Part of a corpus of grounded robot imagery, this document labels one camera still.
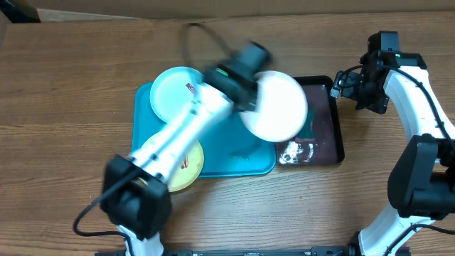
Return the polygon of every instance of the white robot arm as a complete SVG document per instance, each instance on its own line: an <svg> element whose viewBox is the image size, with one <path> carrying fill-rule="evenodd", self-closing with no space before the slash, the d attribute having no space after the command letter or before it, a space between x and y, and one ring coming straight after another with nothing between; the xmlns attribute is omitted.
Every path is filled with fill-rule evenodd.
<svg viewBox="0 0 455 256"><path fill-rule="evenodd" d="M126 236L127 256L163 254L159 231L171 213L166 184L201 134L233 112L255 109L255 74L270 60L267 50L252 43L238 55L208 68L193 101L161 130L160 137L132 152L128 159L116 156L108 163L103 194L125 176L138 173L101 202L101 209Z"/></svg>
<svg viewBox="0 0 455 256"><path fill-rule="evenodd" d="M356 256L395 256L419 225L432 224L454 210L449 169L446 174L433 174L432 169L439 158L444 166L451 166L450 138L455 138L455 127L431 89L422 57L401 53L396 32L380 31L371 36L368 53L360 63L338 73L331 94L338 96L341 90L342 96L358 102L356 109L368 108L379 114L385 113L391 99L409 144L390 174L389 203L353 238L352 245ZM355 68L362 68L360 74L351 72Z"/></svg>
<svg viewBox="0 0 455 256"><path fill-rule="evenodd" d="M402 66L400 70L405 71L418 81L423 83L427 92L437 108L441 120L444 122L446 131L451 138L455 138L455 127L444 114L436 96L434 95L428 78L428 72L420 67ZM438 128L434 119L433 112L422 90L415 83L405 76L391 70L385 79L385 94L394 103L398 115L400 116L407 140L414 135L431 134L435 138L443 139L444 136ZM391 248L391 244L396 241L411 224L432 224L435 220L427 216L400 217L398 210L393 208L390 203L374 220L374 222L363 229L359 234L359 246L362 255L382 256L390 249L390 255L395 255L398 248L409 240L415 231L411 231L404 239L401 239L396 246Z"/></svg>

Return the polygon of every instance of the blue tray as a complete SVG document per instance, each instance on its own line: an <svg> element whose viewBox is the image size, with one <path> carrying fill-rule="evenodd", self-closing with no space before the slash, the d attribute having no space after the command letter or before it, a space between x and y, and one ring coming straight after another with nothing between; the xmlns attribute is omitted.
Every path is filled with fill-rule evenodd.
<svg viewBox="0 0 455 256"><path fill-rule="evenodd" d="M134 103L132 150L136 150L165 125L150 106L152 82L142 85ZM268 174L277 162L275 144L251 134L234 114L199 139L204 151L200 178Z"/></svg>

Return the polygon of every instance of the green light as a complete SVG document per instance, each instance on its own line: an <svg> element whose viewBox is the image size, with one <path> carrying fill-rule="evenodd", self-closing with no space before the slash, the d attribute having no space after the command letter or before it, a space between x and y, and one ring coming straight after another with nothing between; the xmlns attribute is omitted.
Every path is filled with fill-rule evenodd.
<svg viewBox="0 0 455 256"><path fill-rule="evenodd" d="M221 69L219 69L219 68L217 68L216 70L217 70L219 73L221 73L221 74L223 74L223 75L225 75L225 76L229 76L229 75L226 73L226 71L224 71L224 70L221 70Z"/></svg>

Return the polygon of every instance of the wooden table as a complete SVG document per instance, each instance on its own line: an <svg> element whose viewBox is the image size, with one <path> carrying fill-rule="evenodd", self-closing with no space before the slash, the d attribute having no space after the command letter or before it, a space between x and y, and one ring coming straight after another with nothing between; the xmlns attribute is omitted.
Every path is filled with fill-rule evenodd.
<svg viewBox="0 0 455 256"><path fill-rule="evenodd" d="M177 33L186 21L10 25L0 52L0 255L92 255L122 240L81 238L76 215L99 195L104 165L131 146L134 94L183 65ZM432 87L455 118L455 13L270 16L208 21L233 48L252 39L291 75L328 75L356 65L368 36L399 31L421 53ZM223 54L194 31L196 67ZM387 177L406 146L387 114L338 101L346 159L337 166L276 168L266 176L196 181L174 194L163 231L168 248L297 249L344 245L387 203ZM455 228L448 217L438 226ZM84 230L112 230L99 209ZM424 230L415 255L450 255L455 239Z"/></svg>

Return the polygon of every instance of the tray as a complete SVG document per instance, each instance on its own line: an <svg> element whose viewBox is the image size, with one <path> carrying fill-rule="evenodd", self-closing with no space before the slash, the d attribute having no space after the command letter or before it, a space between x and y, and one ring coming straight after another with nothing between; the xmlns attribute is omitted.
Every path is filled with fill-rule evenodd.
<svg viewBox="0 0 455 256"><path fill-rule="evenodd" d="M333 81L327 76L294 78L304 89L309 113L302 130L289 141L277 143L280 166L330 165L344 160Z"/></svg>
<svg viewBox="0 0 455 256"><path fill-rule="evenodd" d="M148 82L136 92L132 150L140 148L165 125L150 106L149 92L152 84ZM199 142L204 151L200 178L264 175L277 162L274 143L251 134L238 114L212 127Z"/></svg>

